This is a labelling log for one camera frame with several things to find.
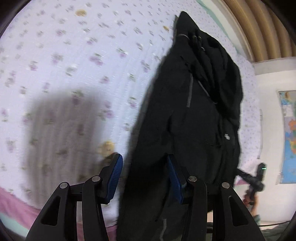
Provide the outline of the grey-green right sleeve forearm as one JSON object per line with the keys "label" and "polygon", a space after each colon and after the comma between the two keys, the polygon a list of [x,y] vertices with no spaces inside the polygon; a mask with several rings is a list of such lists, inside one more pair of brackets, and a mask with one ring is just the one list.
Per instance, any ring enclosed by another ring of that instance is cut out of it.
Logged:
{"label": "grey-green right sleeve forearm", "polygon": [[261,221],[260,215],[256,214],[256,215],[253,215],[252,217],[254,218],[254,221],[256,222],[256,224],[260,226],[260,221]]}

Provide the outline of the person's right hand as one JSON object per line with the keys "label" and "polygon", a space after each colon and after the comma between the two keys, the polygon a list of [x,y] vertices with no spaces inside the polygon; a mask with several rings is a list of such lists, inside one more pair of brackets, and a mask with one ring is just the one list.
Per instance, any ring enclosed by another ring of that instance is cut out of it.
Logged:
{"label": "person's right hand", "polygon": [[258,207],[258,197],[255,195],[253,199],[250,198],[249,194],[245,194],[243,198],[243,203],[248,208],[249,212],[252,216],[257,215],[257,207]]}

